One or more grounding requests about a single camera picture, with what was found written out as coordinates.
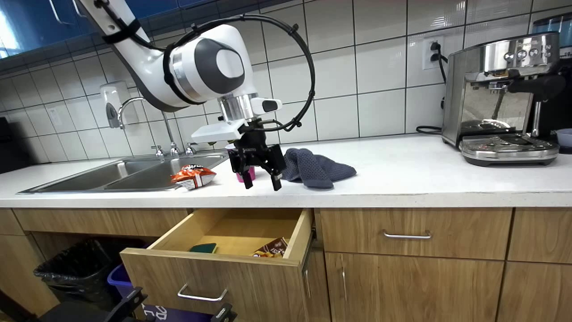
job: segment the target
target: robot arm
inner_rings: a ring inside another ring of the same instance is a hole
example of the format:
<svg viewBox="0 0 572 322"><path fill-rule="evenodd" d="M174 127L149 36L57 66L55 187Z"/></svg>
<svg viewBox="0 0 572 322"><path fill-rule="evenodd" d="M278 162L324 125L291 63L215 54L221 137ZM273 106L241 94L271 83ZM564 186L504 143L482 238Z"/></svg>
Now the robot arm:
<svg viewBox="0 0 572 322"><path fill-rule="evenodd" d="M235 140L237 151L229 153L234 172L241 174L245 185L252 187L248 169L260 166L271 174L275 190L280 188L285 161L278 145L268 147L267 131L292 130L313 99L315 74L307 46L296 29L262 15L241 15L193 26L179 41L157 48L139 25L125 0L80 0L88 18L104 40L127 67L137 87L151 105L165 112L175 112L190 105L217 99L224 122L205 125L193 133L196 143ZM261 121L260 115L277 111L280 100L258 97L253 72L239 31L225 21L257 20L271 22L286 30L300 44L307 56L312 88L300 113L287 124L276 120ZM279 126L265 129L264 124Z"/></svg>

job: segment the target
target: sink basin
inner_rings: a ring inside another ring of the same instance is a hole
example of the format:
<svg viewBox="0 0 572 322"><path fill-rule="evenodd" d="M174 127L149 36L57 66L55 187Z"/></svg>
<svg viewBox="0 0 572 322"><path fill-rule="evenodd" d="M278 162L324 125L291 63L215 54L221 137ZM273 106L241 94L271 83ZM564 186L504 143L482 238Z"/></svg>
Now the sink basin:
<svg viewBox="0 0 572 322"><path fill-rule="evenodd" d="M42 184L24 191L30 193L78 193L169 190L176 187L170 176L186 164L207 168L222 163L226 153L198 154L175 159L129 158Z"/></svg>
<svg viewBox="0 0 572 322"><path fill-rule="evenodd" d="M192 157L181 157L165 160L163 163L152 168L138 172L128 178L119 180L105 187L105 190L123 191L149 191L168 190L178 187L171 183L171 175L176 174L187 164L198 164L212 169L227 159L226 154L211 154Z"/></svg>

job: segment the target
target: dish towel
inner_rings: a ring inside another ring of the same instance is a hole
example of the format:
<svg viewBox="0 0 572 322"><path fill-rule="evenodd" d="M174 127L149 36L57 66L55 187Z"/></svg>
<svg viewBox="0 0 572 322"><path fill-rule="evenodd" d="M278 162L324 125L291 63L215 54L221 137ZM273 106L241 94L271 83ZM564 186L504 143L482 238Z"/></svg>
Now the dish towel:
<svg viewBox="0 0 572 322"><path fill-rule="evenodd" d="M356 170L346 164L334 162L323 155L313 154L308 149L290 148L284 155L286 170L284 179L300 182L311 188L331 189L333 182L349 178Z"/></svg>

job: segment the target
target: snack bag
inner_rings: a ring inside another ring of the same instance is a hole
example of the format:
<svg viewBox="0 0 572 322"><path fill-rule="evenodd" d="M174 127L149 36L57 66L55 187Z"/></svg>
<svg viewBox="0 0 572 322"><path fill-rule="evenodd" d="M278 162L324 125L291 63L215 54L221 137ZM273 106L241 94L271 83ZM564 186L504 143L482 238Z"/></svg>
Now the snack bag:
<svg viewBox="0 0 572 322"><path fill-rule="evenodd" d="M253 257L283 257L284 252L286 252L286 248L288 248L288 244L284 237L274 239L273 241L269 242L268 244L258 248Z"/></svg>
<svg viewBox="0 0 572 322"><path fill-rule="evenodd" d="M191 190L211 182L215 175L216 173L208 168L189 164L181 168L176 175L172 175L171 182Z"/></svg>

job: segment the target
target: kitchen counter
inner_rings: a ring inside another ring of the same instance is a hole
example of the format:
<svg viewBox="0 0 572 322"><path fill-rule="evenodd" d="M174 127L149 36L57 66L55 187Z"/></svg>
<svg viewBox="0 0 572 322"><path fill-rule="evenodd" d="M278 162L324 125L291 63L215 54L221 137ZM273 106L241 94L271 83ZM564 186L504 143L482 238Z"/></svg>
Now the kitchen counter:
<svg viewBox="0 0 572 322"><path fill-rule="evenodd" d="M129 193L17 194L109 163L109 159L43 164L0 175L0 207L565 207L572 206L572 155L549 166L477 167L438 136L400 135L283 145L307 148L356 168L357 176L316 190L282 180L272 190L256 169L246 190L229 161L200 189Z"/></svg>

